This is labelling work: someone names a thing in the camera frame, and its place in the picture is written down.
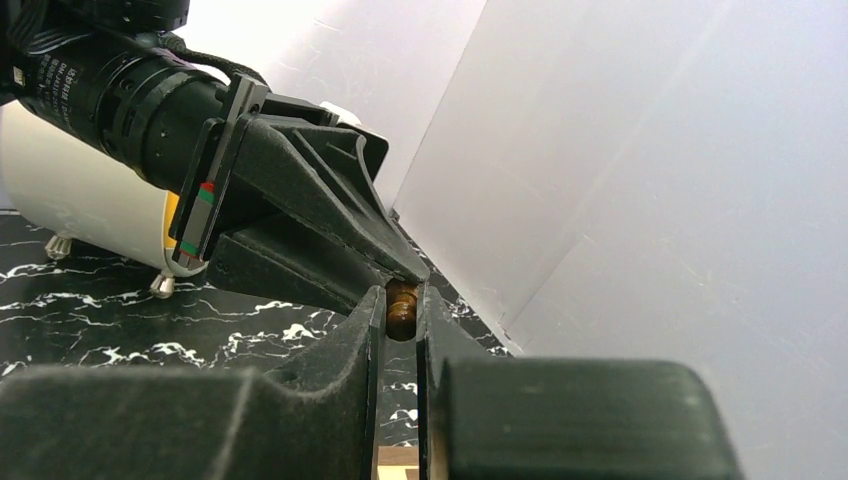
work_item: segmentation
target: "brown object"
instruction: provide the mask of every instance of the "brown object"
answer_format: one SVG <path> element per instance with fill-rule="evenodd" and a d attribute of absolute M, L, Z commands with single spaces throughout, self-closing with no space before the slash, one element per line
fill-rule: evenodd
<path fill-rule="evenodd" d="M 418 480 L 418 449 L 415 447 L 380 447 L 377 462 L 379 480 Z"/>
<path fill-rule="evenodd" d="M 398 342 L 415 338 L 418 286 L 391 280 L 386 284 L 386 336 Z"/>

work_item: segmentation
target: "black marble surface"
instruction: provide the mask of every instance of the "black marble surface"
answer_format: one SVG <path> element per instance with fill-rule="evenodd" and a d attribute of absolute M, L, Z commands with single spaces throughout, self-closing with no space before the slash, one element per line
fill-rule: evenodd
<path fill-rule="evenodd" d="M 168 300 L 148 286 L 156 271 L 77 242 L 47 258 L 51 232 L 0 213 L 0 377 L 35 364 L 253 366 L 268 370 L 345 317 L 303 305 L 217 290 L 202 275 L 177 281 Z M 494 355 L 506 349 L 430 265 L 453 317 Z M 380 399 L 383 445 L 417 443 L 414 344 L 387 345 Z"/>

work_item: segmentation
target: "white cylinder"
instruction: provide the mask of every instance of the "white cylinder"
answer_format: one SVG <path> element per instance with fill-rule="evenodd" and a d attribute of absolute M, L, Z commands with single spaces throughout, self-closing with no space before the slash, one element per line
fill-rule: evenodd
<path fill-rule="evenodd" d="M 186 277 L 168 236 L 178 197 L 57 129 L 18 102 L 3 107 L 0 168 L 14 207 L 35 225 Z"/>

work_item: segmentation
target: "yellow stripe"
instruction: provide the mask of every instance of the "yellow stripe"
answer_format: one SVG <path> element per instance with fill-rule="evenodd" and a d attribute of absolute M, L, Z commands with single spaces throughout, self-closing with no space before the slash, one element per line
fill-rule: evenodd
<path fill-rule="evenodd" d="M 162 243 L 165 245 L 165 248 L 176 248 L 177 246 L 177 241 L 168 236 L 168 230 L 171 228 L 171 220 L 174 219 L 174 213 L 177 211 L 177 203 L 179 201 L 180 197 L 171 192 L 168 192 L 168 196 L 165 198 L 165 214 L 163 217 L 165 228 L 162 230 Z"/>

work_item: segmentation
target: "small brown nut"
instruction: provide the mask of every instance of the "small brown nut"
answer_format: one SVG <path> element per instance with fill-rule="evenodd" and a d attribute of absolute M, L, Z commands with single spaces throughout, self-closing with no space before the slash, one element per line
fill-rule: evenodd
<path fill-rule="evenodd" d="M 386 284 L 386 336 L 398 342 L 415 338 L 418 287 L 399 280 Z"/>

